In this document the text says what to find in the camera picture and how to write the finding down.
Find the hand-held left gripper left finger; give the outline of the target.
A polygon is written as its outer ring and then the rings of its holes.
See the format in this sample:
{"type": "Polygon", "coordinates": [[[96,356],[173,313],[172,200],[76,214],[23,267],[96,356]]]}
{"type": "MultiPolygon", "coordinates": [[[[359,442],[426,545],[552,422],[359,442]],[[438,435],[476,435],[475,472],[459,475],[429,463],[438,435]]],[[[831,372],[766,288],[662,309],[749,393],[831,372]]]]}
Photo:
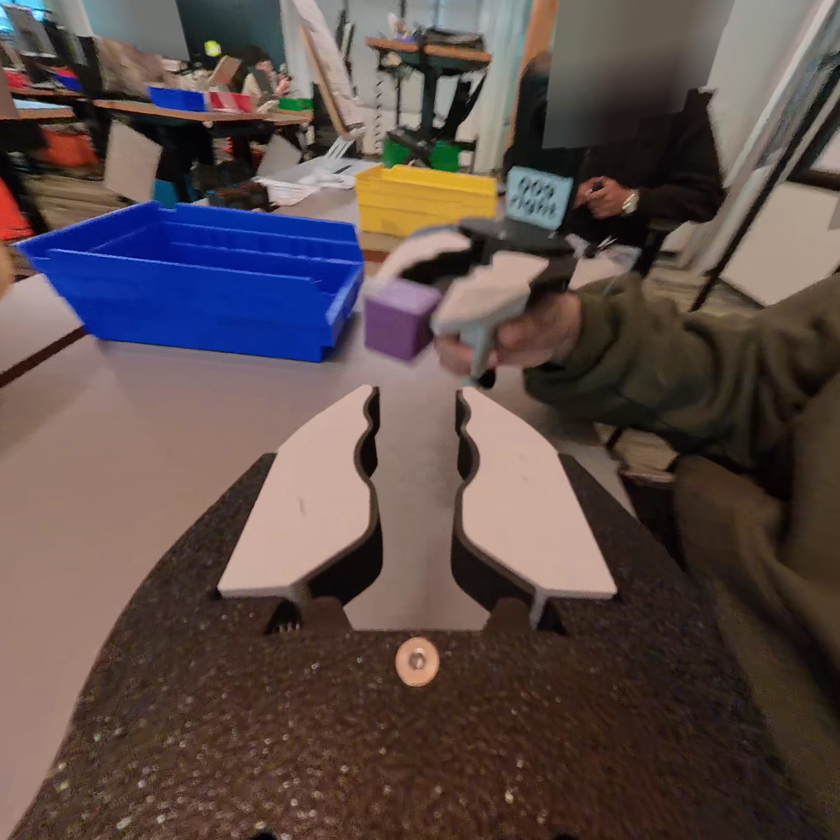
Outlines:
{"type": "Polygon", "coordinates": [[[345,605],[382,570],[377,467],[380,391],[361,385],[279,446],[218,583],[224,599],[345,605]]]}

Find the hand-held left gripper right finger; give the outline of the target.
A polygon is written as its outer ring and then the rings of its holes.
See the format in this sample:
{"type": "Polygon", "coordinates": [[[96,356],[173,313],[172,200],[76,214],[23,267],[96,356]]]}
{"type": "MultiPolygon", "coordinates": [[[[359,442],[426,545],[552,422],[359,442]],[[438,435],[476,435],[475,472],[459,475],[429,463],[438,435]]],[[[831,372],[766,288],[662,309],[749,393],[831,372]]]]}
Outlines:
{"type": "Polygon", "coordinates": [[[475,387],[456,393],[458,474],[451,572],[488,613],[522,604],[550,625],[558,600],[611,601],[618,586],[559,452],[475,387]]]}

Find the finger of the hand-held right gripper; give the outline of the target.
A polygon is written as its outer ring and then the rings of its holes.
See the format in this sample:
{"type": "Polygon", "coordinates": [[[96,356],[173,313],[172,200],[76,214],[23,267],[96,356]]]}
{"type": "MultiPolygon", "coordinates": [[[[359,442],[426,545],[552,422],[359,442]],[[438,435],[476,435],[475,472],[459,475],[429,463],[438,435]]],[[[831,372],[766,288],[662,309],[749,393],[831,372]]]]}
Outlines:
{"type": "Polygon", "coordinates": [[[491,328],[521,314],[531,296],[532,283],[550,266],[544,257],[496,253],[454,280],[430,321],[434,335],[456,335],[476,326],[491,328]]]}
{"type": "Polygon", "coordinates": [[[440,288],[473,267],[473,243],[457,227],[430,227],[404,239],[382,262],[374,284],[407,280],[440,288]]]}

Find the purple cube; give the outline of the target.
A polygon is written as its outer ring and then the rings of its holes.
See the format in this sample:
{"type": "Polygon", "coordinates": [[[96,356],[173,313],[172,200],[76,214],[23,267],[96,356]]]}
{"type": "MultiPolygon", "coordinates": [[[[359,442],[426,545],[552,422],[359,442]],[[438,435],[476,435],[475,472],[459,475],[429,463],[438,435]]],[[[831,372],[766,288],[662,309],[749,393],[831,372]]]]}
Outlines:
{"type": "Polygon", "coordinates": [[[442,292],[423,284],[394,279],[364,298],[364,347],[395,361],[411,364],[432,342],[431,319],[442,292]]]}

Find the blue divided plastic bin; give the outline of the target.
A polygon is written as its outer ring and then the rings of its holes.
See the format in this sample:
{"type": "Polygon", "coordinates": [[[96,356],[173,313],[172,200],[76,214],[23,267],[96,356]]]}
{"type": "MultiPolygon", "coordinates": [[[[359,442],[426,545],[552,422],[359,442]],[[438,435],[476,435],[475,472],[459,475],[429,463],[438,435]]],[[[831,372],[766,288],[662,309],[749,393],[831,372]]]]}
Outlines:
{"type": "Polygon", "coordinates": [[[156,202],[17,249],[94,338],[319,363],[364,279],[351,224],[156,202]]]}

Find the person's right forearm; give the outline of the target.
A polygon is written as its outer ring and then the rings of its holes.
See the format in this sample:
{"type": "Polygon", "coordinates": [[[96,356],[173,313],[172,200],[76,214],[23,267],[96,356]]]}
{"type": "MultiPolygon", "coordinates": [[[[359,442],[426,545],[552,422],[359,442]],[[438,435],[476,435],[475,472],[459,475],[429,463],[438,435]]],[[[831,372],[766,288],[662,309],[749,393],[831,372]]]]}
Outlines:
{"type": "Polygon", "coordinates": [[[837,274],[750,316],[679,311],[636,275],[578,298],[574,349],[523,375],[569,421],[656,434],[739,471],[781,470],[796,434],[838,459],[837,274]]]}

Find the person's right hand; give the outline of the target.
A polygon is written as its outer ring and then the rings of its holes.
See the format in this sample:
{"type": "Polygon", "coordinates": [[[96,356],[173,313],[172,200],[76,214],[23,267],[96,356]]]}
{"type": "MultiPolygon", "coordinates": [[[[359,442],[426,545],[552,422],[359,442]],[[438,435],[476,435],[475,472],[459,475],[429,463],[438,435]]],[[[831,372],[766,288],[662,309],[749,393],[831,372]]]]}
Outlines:
{"type": "Polygon", "coordinates": [[[488,353],[486,368],[563,369],[580,338],[582,307],[581,295],[576,291],[552,293],[521,316],[502,323],[488,353]]]}

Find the yellow plastic bin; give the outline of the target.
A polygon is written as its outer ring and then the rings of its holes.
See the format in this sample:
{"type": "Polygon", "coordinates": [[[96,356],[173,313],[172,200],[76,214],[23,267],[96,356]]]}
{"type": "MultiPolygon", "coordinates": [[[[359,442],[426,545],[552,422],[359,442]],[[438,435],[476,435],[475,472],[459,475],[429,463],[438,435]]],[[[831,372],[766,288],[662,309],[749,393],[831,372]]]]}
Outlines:
{"type": "Polygon", "coordinates": [[[378,164],[354,177],[361,231],[405,238],[465,217],[494,219],[498,183],[482,175],[378,164]]]}

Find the white papers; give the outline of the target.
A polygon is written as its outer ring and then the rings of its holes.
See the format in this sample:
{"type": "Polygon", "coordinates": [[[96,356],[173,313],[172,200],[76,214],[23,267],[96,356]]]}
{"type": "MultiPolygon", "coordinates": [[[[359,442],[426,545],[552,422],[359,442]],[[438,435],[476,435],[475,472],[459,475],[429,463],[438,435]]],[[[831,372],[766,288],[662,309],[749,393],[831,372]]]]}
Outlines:
{"type": "Polygon", "coordinates": [[[352,191],[358,176],[375,166],[371,161],[318,158],[274,175],[258,175],[255,182],[266,189],[270,204],[290,207],[317,193],[352,191]]]}

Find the grey card panel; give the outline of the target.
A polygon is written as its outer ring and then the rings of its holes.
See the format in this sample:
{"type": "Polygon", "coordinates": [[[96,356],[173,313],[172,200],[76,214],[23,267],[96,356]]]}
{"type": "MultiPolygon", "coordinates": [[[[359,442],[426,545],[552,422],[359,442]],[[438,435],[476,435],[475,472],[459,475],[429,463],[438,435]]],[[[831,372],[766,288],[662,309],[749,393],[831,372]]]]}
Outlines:
{"type": "Polygon", "coordinates": [[[256,177],[281,181],[282,174],[294,169],[302,161],[302,157],[303,153],[296,144],[275,133],[265,147],[256,177]]]}
{"type": "Polygon", "coordinates": [[[103,183],[116,196],[134,203],[149,202],[163,148],[120,121],[112,121],[103,183]]]}

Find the wooden standing desk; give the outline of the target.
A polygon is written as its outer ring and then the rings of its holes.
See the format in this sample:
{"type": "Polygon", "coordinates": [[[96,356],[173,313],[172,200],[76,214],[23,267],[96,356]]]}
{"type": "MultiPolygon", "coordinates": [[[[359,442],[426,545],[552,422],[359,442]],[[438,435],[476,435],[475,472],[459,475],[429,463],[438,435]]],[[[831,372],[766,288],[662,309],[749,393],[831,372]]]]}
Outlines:
{"type": "Polygon", "coordinates": [[[484,50],[482,38],[474,45],[444,43],[441,39],[441,34],[426,29],[408,37],[367,37],[364,41],[377,56],[377,69],[394,76],[398,107],[402,103],[402,69],[423,79],[418,127],[410,129],[398,122],[386,134],[389,141],[407,152],[406,165],[433,168],[439,145],[459,153],[476,152],[477,139],[459,140],[457,134],[477,105],[492,57],[484,50]],[[445,118],[437,124],[438,85],[445,78],[455,79],[455,90],[445,118]]]}

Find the grey display board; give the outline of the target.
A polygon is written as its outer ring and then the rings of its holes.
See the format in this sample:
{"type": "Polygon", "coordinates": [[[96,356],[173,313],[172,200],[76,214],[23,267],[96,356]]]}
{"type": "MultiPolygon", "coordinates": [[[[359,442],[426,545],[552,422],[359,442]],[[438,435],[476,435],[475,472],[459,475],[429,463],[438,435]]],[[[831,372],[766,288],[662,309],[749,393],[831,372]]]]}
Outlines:
{"type": "Polygon", "coordinates": [[[316,2],[292,4],[299,17],[310,69],[332,126],[342,141],[360,142],[365,129],[362,106],[353,92],[335,36],[316,2]]]}

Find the wooden top desk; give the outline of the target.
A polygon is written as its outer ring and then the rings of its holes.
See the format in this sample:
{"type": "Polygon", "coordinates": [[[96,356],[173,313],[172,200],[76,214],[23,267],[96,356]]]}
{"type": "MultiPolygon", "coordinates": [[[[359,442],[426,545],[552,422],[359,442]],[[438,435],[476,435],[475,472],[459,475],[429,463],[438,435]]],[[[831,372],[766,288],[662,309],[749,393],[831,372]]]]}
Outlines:
{"type": "Polygon", "coordinates": [[[240,174],[254,175],[257,163],[253,157],[253,142],[265,135],[268,139],[280,134],[283,139],[291,136],[298,140],[312,123],[310,111],[283,111],[274,108],[267,112],[190,111],[161,108],[149,101],[92,99],[91,104],[105,112],[115,123],[125,117],[131,123],[149,124],[153,128],[152,140],[162,148],[161,163],[171,183],[178,203],[193,199],[191,167],[185,167],[179,158],[174,131],[186,125],[202,128],[208,141],[230,140],[232,158],[238,162],[240,174]]]}

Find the small blue bin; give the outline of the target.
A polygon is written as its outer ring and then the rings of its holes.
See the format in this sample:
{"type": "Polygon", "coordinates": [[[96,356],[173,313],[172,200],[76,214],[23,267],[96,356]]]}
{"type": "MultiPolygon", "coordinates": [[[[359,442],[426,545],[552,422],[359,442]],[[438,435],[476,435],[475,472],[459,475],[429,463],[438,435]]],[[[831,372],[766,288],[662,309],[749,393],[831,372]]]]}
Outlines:
{"type": "Polygon", "coordinates": [[[173,87],[148,86],[151,103],[158,109],[178,112],[206,112],[204,93],[173,87]]]}

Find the black monitor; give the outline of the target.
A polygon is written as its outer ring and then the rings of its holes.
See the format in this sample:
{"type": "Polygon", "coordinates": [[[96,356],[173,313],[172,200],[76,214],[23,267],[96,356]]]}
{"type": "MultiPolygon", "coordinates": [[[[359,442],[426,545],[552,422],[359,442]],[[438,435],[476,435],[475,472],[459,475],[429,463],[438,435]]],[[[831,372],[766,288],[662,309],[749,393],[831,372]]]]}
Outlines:
{"type": "Polygon", "coordinates": [[[205,58],[205,43],[217,42],[224,55],[263,50],[276,66],[286,62],[278,1],[177,1],[189,57],[205,58]]]}

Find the orange crate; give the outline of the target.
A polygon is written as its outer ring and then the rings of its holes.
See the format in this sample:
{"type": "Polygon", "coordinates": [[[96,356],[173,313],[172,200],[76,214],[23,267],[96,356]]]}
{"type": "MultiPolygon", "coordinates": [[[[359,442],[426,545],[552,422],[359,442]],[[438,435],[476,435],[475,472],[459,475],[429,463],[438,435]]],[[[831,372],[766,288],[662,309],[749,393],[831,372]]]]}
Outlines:
{"type": "Polygon", "coordinates": [[[85,133],[40,127],[45,148],[40,152],[43,162],[57,167],[78,169],[94,166],[99,158],[85,133]]]}

